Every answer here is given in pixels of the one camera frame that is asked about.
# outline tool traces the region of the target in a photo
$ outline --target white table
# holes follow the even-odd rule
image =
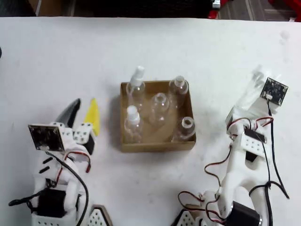
[[[87,178],[91,197],[106,206],[116,226],[170,225],[181,209],[179,191],[217,188],[203,168],[226,156],[230,140],[224,119],[258,64],[283,74],[289,85],[275,116],[275,146],[291,200],[276,187],[270,196],[274,225],[298,225],[300,37],[298,23],[0,18],[0,225],[30,224],[26,205],[7,205],[33,191],[36,151],[27,124],[49,123],[78,97],[82,106],[76,124],[92,97],[101,112],[101,133]],[[189,81],[198,127],[190,152],[119,151],[119,86],[137,65],[145,66],[145,80],[183,75]],[[215,172],[224,175],[225,169],[218,166]]]

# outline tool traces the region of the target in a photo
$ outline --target red wire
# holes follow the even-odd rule
[[[65,156],[64,161],[68,158],[68,155],[69,155],[69,154],[81,154],[81,155],[83,155],[83,156],[86,156],[86,157],[89,159],[89,161],[88,161],[88,166],[87,166],[87,168],[86,168],[86,173],[88,173],[88,172],[90,171],[90,169],[91,169],[91,159],[90,159],[90,156],[89,156],[88,154],[83,153],[83,152],[68,152],[68,153],[66,154],[66,156]],[[58,183],[62,171],[63,171],[63,167],[61,167],[60,171],[59,171],[58,174],[57,174],[57,177],[56,177],[56,183]]]
[[[207,164],[207,165],[204,167],[204,171],[205,171],[207,174],[209,174],[209,175],[214,176],[215,178],[217,178],[219,187],[222,185],[222,184],[221,184],[221,181],[220,181],[220,179],[219,179],[219,177],[218,177],[216,174],[207,171],[207,167],[209,167],[209,166],[214,166],[214,165],[220,165],[220,164],[223,164],[224,162],[226,162],[227,159],[229,158],[230,154],[231,154],[231,150],[232,150],[232,146],[230,145],[229,153],[228,153],[227,157],[226,157],[224,160],[218,161],[218,162],[213,162],[213,163],[210,163],[210,164]]]
[[[262,127],[265,127],[265,126],[269,125],[270,123],[272,123],[274,121],[274,118],[271,117],[271,116],[267,116],[267,117],[262,117],[262,118],[256,119],[256,129],[258,129],[257,122],[261,121],[261,120],[266,120],[266,119],[270,119],[270,120],[268,122],[266,122],[265,124],[263,124]]]
[[[182,206],[185,210],[188,210],[188,211],[208,211],[209,213],[213,213],[213,214],[215,214],[216,216],[218,216],[220,219],[222,219],[222,218],[220,217],[220,215],[219,215],[216,211],[214,211],[214,210],[206,210],[206,209],[202,209],[202,208],[190,208],[190,207],[185,206],[185,205],[182,203],[181,199],[180,199],[180,195],[181,195],[181,194],[189,194],[189,195],[191,195],[193,198],[197,199],[199,202],[204,202],[204,200],[198,198],[197,196],[195,196],[195,195],[194,195],[193,193],[191,193],[191,192],[188,192],[188,191],[181,191],[181,192],[178,194],[178,200],[179,200],[179,203],[181,204],[181,206]]]
[[[246,120],[249,121],[250,129],[251,129],[252,123],[251,123],[251,120],[250,120],[249,118],[239,118],[239,119],[234,120],[233,122],[230,123],[230,125],[228,126],[228,129],[229,129],[233,124],[235,124],[236,122],[238,122],[238,121],[240,121],[240,120],[243,120],[243,119],[246,119]]]
[[[212,222],[215,222],[215,223],[219,223],[219,224],[221,224],[221,225],[224,225],[225,224],[225,219],[224,218],[222,218],[222,217],[220,217],[219,215],[217,215],[221,220],[218,220],[218,219],[212,219],[211,217],[210,217],[210,215],[209,215],[209,210],[208,210],[208,205],[209,204],[211,204],[211,203],[215,203],[215,202],[217,202],[218,200],[219,200],[219,196],[217,197],[217,199],[215,199],[215,200],[213,200],[213,201],[209,201],[209,202],[207,202],[207,204],[206,204],[206,207],[205,207],[205,211],[206,211],[206,214],[207,214],[207,217],[209,218],[209,220],[211,220]]]

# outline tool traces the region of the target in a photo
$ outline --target floor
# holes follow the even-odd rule
[[[71,16],[93,17],[87,2],[72,0],[67,12]],[[255,20],[255,21],[289,21],[296,14],[283,0],[275,0],[271,5],[268,0],[232,0],[220,10],[217,19],[224,20]]]

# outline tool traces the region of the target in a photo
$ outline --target cardboard box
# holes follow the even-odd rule
[[[29,0],[29,3],[36,12],[39,0]],[[41,0],[37,16],[62,16],[62,0]]]
[[[181,117],[193,118],[190,92],[188,91],[183,106],[180,109],[169,109],[167,121],[160,128],[153,127],[149,122],[151,112],[151,98],[157,93],[168,93],[170,81],[146,81],[145,82],[145,104],[140,112],[143,120],[143,142],[139,144],[125,143],[124,120],[127,116],[127,82],[121,83],[120,87],[120,128],[122,152],[167,152],[190,150],[196,143],[196,134],[189,141],[170,142],[176,124]]]

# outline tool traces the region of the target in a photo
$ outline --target clear plastic bottle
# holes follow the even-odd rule
[[[196,126],[193,118],[184,117],[177,124],[171,141],[188,141],[195,134],[195,132]]]
[[[127,84],[128,106],[134,105],[140,112],[144,103],[145,83],[143,82],[144,67],[138,66],[130,82]]]
[[[155,127],[161,127],[166,121],[169,100],[164,93],[157,93],[151,99],[150,122]]]
[[[127,118],[124,122],[126,143],[141,143],[143,123],[137,108],[133,105],[127,107]]]
[[[182,107],[188,92],[188,82],[183,76],[178,76],[169,82],[168,98],[171,108]]]

